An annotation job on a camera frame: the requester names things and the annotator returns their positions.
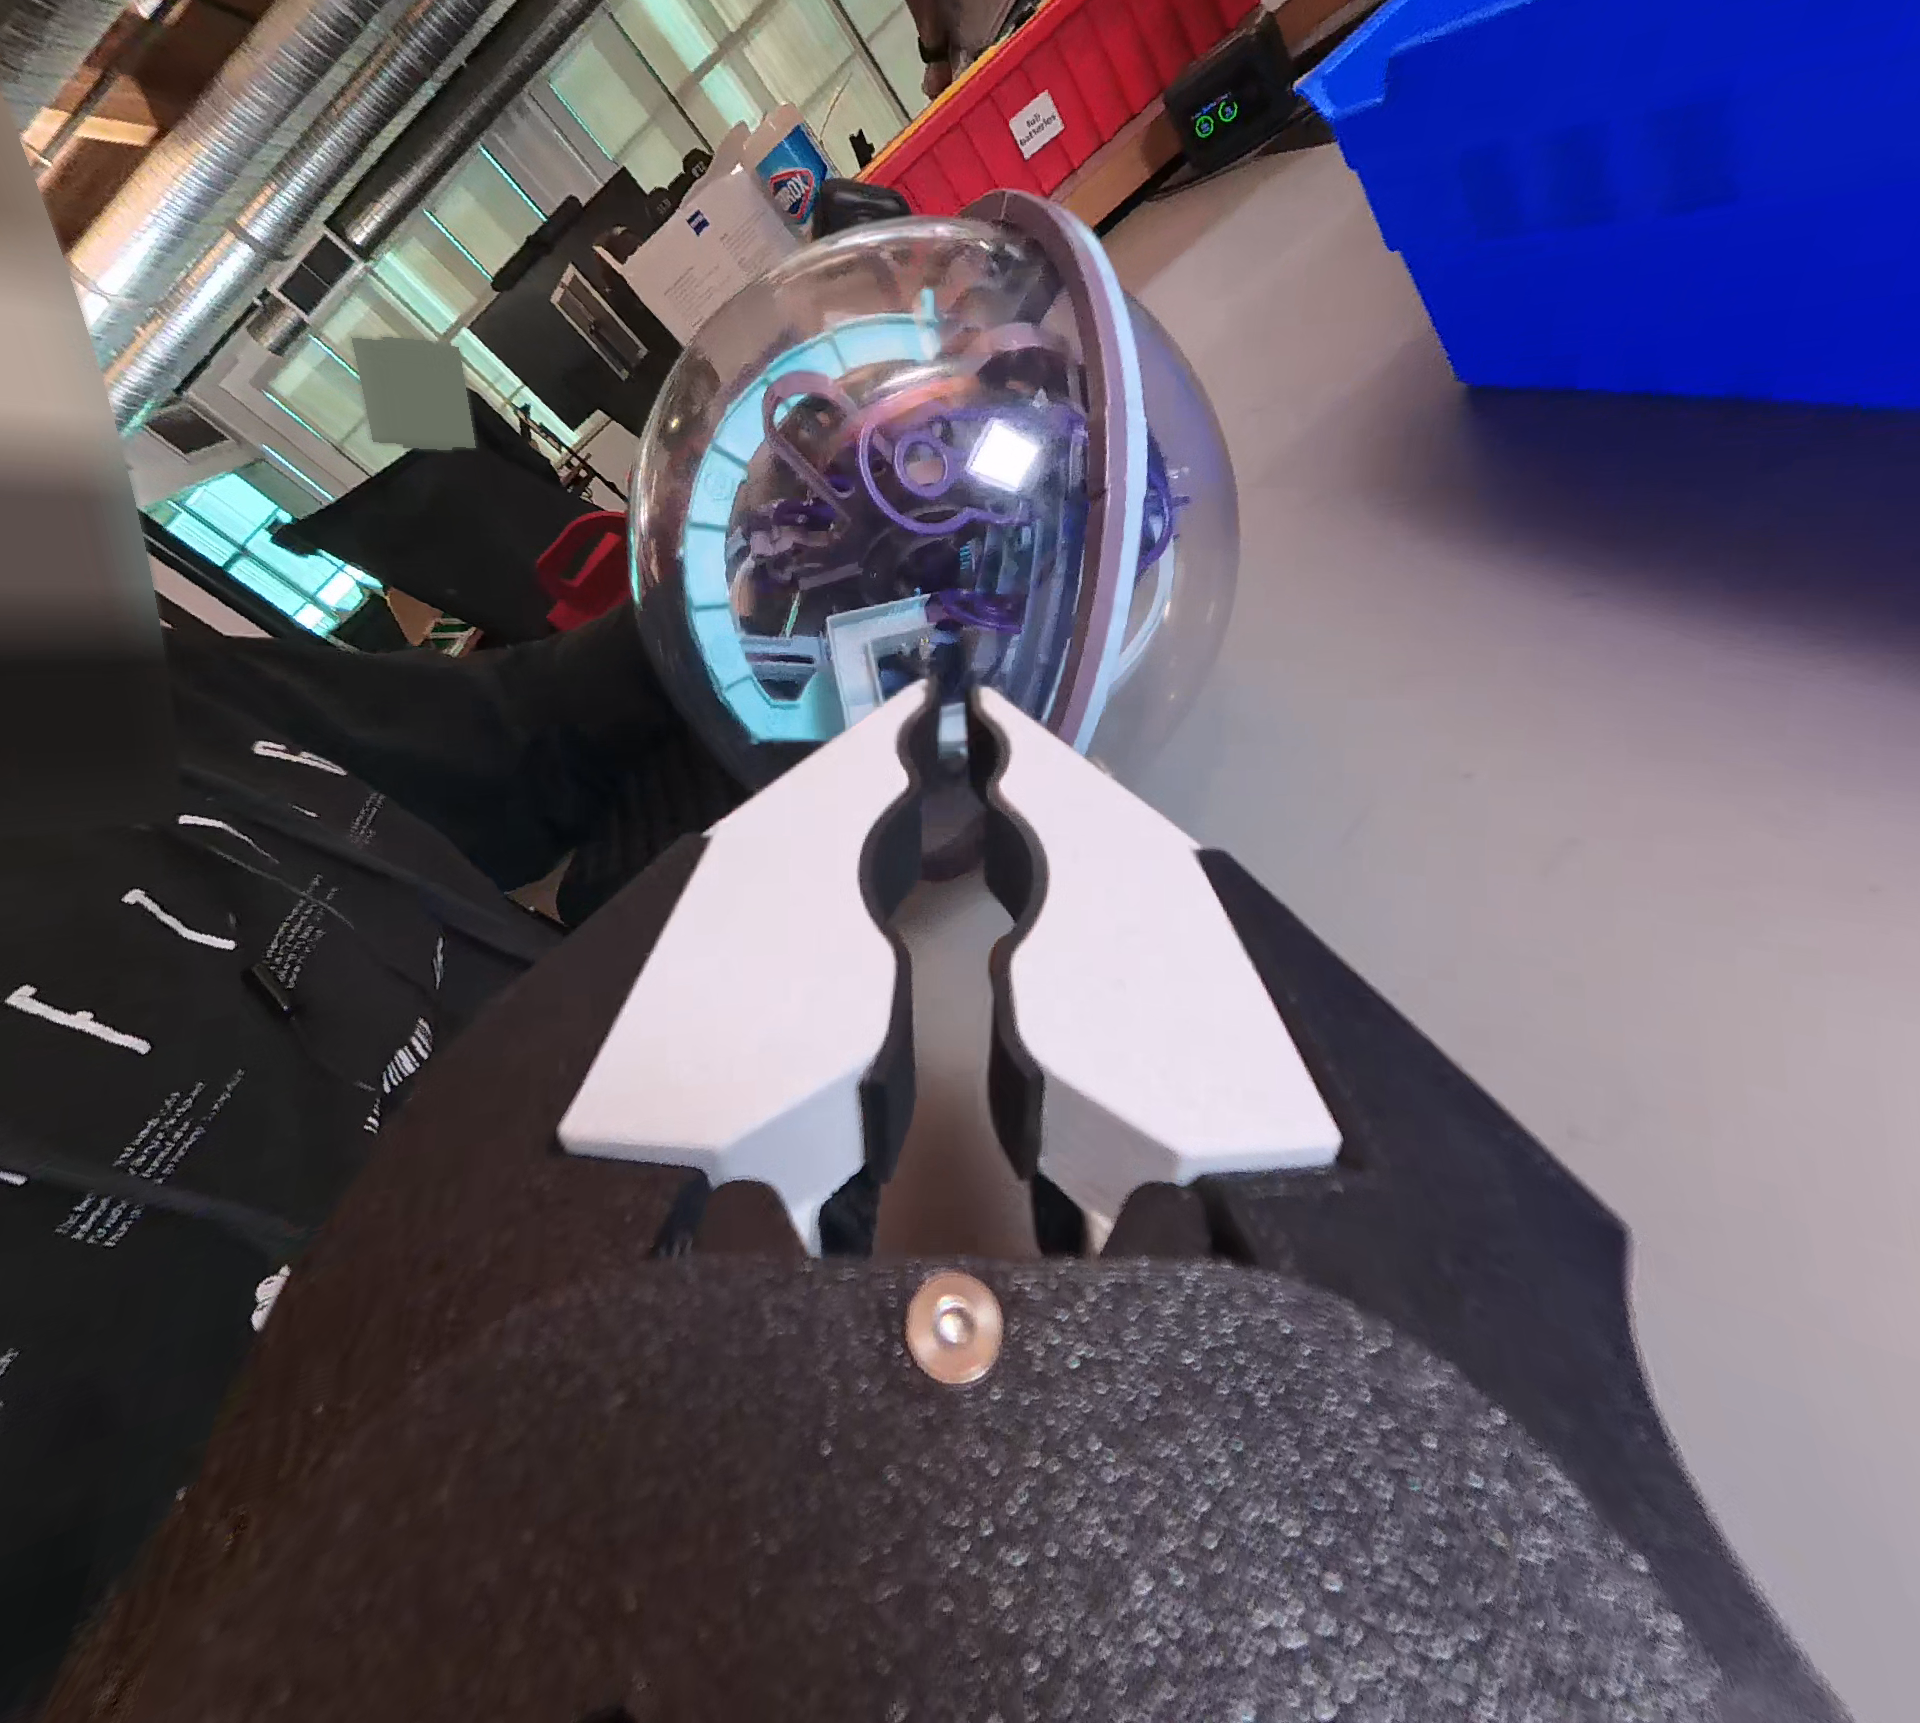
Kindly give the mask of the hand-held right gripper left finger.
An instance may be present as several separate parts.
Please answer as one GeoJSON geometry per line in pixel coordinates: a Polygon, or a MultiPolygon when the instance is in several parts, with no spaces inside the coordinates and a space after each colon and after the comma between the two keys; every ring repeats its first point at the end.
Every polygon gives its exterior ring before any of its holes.
{"type": "Polygon", "coordinates": [[[926,683],[712,824],[564,1113],[564,1155],[762,1186],[809,1255],[914,1116],[926,683]]]}

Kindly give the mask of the person's left forearm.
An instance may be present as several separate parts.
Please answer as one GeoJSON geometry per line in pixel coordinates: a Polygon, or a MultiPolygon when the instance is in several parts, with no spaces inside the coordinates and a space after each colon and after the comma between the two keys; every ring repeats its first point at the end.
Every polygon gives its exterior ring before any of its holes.
{"type": "Polygon", "coordinates": [[[190,626],[166,643],[176,678],[341,765],[500,891],[553,886],[568,928],[747,802],[665,690],[635,604],[474,656],[190,626]]]}

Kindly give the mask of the blue plastic tray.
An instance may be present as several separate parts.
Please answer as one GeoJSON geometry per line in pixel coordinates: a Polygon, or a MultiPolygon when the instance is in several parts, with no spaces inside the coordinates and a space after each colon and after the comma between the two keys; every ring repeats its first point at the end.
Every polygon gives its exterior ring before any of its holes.
{"type": "Polygon", "coordinates": [[[1388,0],[1299,85],[1452,375],[1917,403],[1917,0],[1388,0]]]}

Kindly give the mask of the red plastic bin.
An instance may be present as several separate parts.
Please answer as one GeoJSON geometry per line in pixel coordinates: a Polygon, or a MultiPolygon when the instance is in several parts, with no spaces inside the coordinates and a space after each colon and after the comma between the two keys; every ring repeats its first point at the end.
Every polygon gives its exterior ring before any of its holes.
{"type": "Polygon", "coordinates": [[[1044,0],[878,151],[861,181],[928,216],[959,216],[995,190],[1050,199],[1259,8],[1044,0]]]}

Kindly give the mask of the small black device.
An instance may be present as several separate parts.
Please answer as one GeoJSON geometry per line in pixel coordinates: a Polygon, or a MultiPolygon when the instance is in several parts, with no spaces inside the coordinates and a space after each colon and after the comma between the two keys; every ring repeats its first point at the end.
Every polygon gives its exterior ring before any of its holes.
{"type": "Polygon", "coordinates": [[[1221,174],[1265,148],[1298,109],[1285,58],[1232,52],[1199,60],[1163,94],[1185,172],[1221,174]]]}

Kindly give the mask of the clear maze ball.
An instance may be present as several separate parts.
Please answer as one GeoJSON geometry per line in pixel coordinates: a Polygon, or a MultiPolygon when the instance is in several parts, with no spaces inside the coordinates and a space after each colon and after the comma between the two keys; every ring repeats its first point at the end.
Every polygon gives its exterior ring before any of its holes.
{"type": "Polygon", "coordinates": [[[683,350],[632,475],[632,594],[757,792],[910,683],[997,690],[1134,775],[1211,681],[1237,484],[1202,385],[1055,200],[815,241],[683,350]]]}

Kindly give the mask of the person's black clothing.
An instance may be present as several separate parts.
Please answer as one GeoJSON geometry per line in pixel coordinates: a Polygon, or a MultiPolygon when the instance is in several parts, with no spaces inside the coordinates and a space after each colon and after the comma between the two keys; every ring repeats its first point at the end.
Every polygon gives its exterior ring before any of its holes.
{"type": "Polygon", "coordinates": [[[7,839],[4,1702],[190,1485],[430,1057],[559,941],[341,764],[183,741],[169,812],[7,839]]]}

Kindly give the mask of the black fabric panel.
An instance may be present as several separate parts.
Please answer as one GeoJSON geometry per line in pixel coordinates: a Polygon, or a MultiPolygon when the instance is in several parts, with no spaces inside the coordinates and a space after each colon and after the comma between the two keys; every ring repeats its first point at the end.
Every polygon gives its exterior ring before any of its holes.
{"type": "Polygon", "coordinates": [[[322,511],[279,523],[272,537],[298,556],[349,563],[491,642],[529,643],[555,634],[538,561],[591,509],[601,505],[521,457],[413,450],[322,511]]]}

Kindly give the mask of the red carry bag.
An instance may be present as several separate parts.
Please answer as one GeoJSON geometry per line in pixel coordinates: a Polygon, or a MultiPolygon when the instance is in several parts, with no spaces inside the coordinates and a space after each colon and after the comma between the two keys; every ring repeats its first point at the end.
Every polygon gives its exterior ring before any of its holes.
{"type": "Polygon", "coordinates": [[[547,624],[576,631],[632,601],[628,515],[591,509],[569,520],[538,561],[547,624]]]}

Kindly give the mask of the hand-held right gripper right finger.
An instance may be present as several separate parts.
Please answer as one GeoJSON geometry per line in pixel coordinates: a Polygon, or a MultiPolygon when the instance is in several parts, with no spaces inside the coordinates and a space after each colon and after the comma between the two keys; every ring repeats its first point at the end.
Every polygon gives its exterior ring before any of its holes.
{"type": "Polygon", "coordinates": [[[1142,1186],[1321,1172],[1341,1132],[1202,849],[1008,695],[976,693],[992,1126],[1089,1224],[1142,1186]]]}

